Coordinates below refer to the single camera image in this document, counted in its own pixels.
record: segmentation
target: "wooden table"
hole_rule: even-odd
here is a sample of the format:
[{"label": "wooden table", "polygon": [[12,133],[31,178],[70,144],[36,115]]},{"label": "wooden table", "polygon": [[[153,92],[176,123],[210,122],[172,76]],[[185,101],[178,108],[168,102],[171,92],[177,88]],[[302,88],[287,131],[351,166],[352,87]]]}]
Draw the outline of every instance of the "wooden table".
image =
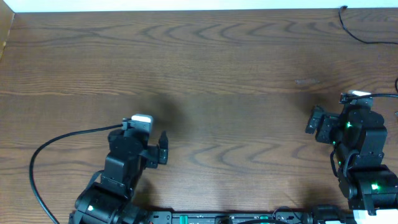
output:
[{"label": "wooden table", "polygon": [[[348,9],[367,40],[398,40],[398,9]],[[48,223],[30,189],[28,164],[45,141],[155,118],[169,163],[147,169],[136,204],[176,211],[268,211],[281,205],[347,208],[331,146],[304,129],[314,104],[340,112],[342,91],[393,93],[395,45],[346,34],[337,9],[17,14],[0,63],[0,223]],[[384,152],[398,172],[397,101],[374,111],[389,131]],[[66,223],[92,173],[103,168],[108,132],[42,151],[35,179]]]}]

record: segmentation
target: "beige object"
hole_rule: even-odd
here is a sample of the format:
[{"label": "beige object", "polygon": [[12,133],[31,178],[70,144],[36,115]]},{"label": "beige object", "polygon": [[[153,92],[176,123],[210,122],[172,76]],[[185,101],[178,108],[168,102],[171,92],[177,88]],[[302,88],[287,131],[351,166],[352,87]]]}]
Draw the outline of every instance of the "beige object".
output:
[{"label": "beige object", "polygon": [[7,4],[0,0],[0,59],[6,46],[12,20],[14,19],[14,12],[7,6]]}]

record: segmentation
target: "white backdrop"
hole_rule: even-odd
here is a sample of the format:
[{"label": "white backdrop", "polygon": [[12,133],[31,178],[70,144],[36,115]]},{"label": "white backdrop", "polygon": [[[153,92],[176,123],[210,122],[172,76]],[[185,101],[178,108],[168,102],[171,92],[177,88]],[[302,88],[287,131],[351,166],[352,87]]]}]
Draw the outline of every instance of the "white backdrop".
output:
[{"label": "white backdrop", "polygon": [[398,7],[398,0],[4,0],[14,12]]}]

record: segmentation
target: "wooden panel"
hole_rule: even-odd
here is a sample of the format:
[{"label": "wooden panel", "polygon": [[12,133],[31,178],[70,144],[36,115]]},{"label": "wooden panel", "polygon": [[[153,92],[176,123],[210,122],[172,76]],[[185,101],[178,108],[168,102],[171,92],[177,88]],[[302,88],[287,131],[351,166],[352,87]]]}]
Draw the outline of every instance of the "wooden panel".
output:
[{"label": "wooden panel", "polygon": [[[397,9],[353,9],[364,39],[398,40]],[[341,30],[336,9],[18,14],[0,64],[0,223],[49,219],[29,187],[28,163],[45,141],[155,118],[169,131],[167,166],[146,170],[136,203],[174,210],[273,210],[334,203],[347,208],[330,169],[331,147],[304,133],[311,107],[339,112],[342,91],[394,92],[398,51]],[[396,101],[386,119],[385,163],[398,172]],[[35,178],[67,222],[107,133],[52,144]]]},{"label": "wooden panel", "polygon": [[0,59],[3,55],[6,40],[11,28],[14,13],[8,8],[3,0],[0,0]]}]

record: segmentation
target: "teal light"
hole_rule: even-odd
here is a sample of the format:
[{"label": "teal light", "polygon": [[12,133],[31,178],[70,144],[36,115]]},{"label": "teal light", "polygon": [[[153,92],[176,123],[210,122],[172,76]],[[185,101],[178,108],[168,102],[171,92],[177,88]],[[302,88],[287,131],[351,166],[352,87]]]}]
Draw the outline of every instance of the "teal light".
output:
[{"label": "teal light", "polygon": [[379,190],[380,187],[378,186],[378,184],[372,184],[372,190]]}]

